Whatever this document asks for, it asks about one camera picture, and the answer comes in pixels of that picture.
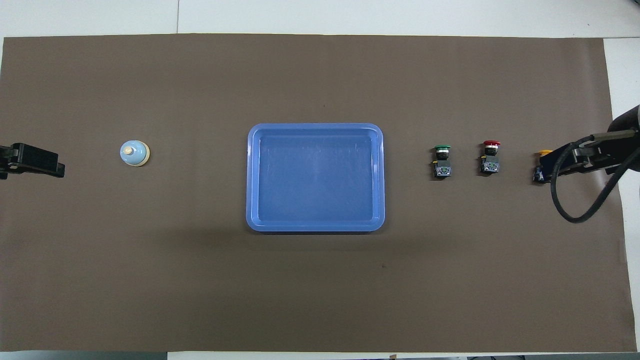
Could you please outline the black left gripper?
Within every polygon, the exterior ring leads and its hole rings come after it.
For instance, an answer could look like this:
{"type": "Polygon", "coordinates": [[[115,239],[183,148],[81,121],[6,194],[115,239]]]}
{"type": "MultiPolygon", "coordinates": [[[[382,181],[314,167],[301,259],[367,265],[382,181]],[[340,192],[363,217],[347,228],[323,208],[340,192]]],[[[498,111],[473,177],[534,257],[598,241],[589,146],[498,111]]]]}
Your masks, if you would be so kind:
{"type": "Polygon", "coordinates": [[[14,143],[1,147],[0,180],[10,174],[50,174],[64,178],[66,166],[58,162],[58,154],[25,143],[14,143]]]}

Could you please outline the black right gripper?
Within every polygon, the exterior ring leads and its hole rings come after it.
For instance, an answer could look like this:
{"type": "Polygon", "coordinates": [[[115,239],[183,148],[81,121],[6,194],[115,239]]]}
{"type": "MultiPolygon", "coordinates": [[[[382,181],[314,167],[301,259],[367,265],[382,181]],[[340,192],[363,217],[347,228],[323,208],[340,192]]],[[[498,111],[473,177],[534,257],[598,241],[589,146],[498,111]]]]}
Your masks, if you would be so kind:
{"type": "Polygon", "coordinates": [[[596,133],[587,136],[586,140],[576,140],[574,143],[575,145],[568,143],[540,155],[540,182],[551,182],[554,166],[566,150],[569,152],[559,166],[558,175],[585,174],[598,170],[605,170],[607,175],[613,175],[622,162],[628,160],[639,148],[638,105],[615,118],[606,133],[596,133]]]}

